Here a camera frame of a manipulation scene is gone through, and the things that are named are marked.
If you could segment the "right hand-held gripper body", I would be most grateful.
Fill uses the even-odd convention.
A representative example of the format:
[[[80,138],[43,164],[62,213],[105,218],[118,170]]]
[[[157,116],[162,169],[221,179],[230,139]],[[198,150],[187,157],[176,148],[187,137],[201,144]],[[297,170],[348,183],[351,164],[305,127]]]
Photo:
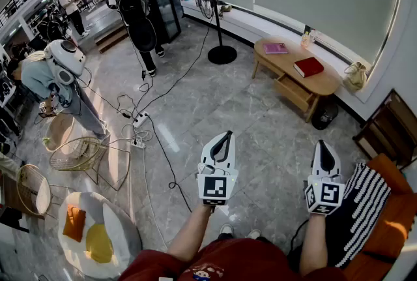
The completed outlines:
[[[345,185],[329,177],[310,175],[304,190],[307,210],[312,214],[330,215],[341,206]]]

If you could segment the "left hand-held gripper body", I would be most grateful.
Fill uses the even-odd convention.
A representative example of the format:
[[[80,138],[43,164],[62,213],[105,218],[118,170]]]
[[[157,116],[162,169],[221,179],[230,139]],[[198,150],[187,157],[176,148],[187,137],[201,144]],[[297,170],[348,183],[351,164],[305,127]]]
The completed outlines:
[[[199,163],[197,167],[199,198],[204,205],[226,205],[237,182],[238,170],[230,162],[215,165]]]

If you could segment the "person's right forearm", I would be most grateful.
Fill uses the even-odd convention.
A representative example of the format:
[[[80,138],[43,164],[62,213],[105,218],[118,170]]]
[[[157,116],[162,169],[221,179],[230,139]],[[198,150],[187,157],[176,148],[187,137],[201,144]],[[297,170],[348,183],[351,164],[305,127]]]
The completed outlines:
[[[327,267],[326,220],[321,214],[310,214],[300,255],[299,272],[302,276]]]

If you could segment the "person's white left shoe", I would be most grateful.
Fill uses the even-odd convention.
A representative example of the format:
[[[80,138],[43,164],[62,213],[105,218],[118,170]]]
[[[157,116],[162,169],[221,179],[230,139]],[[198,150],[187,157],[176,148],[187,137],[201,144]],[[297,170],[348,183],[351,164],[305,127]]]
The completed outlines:
[[[233,239],[234,229],[230,224],[224,224],[220,229],[218,240]]]

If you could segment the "dark wooden shelf rack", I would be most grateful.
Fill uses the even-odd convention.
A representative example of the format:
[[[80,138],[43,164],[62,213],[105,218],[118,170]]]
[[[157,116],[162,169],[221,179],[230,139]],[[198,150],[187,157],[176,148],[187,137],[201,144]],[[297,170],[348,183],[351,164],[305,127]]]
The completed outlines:
[[[403,171],[417,161],[417,115],[392,89],[352,139],[369,159],[384,154]]]

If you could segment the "orange sofa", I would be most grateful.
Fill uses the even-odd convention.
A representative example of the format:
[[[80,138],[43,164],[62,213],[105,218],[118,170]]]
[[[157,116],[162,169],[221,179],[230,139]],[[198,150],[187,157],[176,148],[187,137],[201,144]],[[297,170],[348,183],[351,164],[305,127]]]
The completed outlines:
[[[394,163],[379,154],[367,165],[382,175],[391,193],[363,249],[343,270],[348,281],[381,281],[399,257],[417,215],[417,193]]]

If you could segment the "person's red shirt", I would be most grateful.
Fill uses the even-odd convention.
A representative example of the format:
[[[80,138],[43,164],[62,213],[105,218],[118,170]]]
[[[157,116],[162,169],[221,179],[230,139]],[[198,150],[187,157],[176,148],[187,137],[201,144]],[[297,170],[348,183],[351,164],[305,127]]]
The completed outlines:
[[[271,243],[248,238],[214,241],[185,263],[144,250],[119,281],[347,281],[341,269],[325,267],[306,276],[290,269],[286,255]]]

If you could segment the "beige bag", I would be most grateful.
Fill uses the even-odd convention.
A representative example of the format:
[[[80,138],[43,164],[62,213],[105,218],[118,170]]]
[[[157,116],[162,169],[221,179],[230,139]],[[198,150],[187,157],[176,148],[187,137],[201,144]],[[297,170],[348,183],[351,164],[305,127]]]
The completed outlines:
[[[343,85],[350,93],[363,88],[367,82],[366,67],[361,62],[355,62],[344,70]]]

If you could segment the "red book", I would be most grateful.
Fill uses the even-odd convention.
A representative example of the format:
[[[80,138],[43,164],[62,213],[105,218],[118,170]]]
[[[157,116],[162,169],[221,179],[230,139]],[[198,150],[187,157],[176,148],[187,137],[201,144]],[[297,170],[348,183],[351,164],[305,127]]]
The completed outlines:
[[[324,71],[324,66],[315,57],[308,57],[294,62],[294,68],[303,78],[307,78]]]

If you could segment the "pink book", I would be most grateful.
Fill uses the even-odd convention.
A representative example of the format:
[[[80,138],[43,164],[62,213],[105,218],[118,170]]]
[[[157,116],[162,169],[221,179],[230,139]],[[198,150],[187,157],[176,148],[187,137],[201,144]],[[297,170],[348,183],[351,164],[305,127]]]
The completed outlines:
[[[266,54],[279,55],[288,54],[288,49],[284,43],[264,43],[263,48]]]

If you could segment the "yellow cushion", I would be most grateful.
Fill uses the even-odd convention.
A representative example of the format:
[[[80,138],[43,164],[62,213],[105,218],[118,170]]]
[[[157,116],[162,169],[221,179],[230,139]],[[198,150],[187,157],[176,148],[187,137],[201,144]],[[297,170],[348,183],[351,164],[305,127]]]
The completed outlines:
[[[113,245],[104,224],[93,224],[86,235],[87,256],[98,263],[109,263],[113,257]]]

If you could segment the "orange cushion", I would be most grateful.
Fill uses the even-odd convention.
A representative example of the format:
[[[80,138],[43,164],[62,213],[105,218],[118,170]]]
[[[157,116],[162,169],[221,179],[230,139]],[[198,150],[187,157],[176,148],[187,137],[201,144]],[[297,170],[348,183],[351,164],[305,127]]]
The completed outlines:
[[[83,237],[85,219],[86,212],[84,210],[74,205],[68,205],[63,235],[80,243]]]

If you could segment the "round beige chair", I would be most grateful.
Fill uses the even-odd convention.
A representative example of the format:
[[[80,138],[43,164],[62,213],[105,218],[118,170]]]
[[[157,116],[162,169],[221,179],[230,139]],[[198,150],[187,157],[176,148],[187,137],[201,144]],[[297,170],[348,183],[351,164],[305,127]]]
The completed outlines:
[[[49,124],[42,142],[47,152],[54,152],[60,146],[76,138],[76,122],[72,115],[58,113]]]

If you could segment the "wooden steps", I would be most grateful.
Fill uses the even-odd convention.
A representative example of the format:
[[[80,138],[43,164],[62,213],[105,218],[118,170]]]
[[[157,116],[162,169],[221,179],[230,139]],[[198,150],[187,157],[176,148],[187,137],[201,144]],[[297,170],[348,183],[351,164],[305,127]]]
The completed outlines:
[[[94,39],[98,51],[105,53],[116,44],[128,38],[128,32],[123,25],[118,25]]]

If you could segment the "gold chair with white cushion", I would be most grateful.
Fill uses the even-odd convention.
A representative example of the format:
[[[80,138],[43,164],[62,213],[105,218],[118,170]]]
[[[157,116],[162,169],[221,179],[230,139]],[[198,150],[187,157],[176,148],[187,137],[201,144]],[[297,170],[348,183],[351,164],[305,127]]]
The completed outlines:
[[[44,216],[51,205],[51,189],[48,180],[38,168],[26,164],[19,169],[16,187],[20,201],[34,216]]]

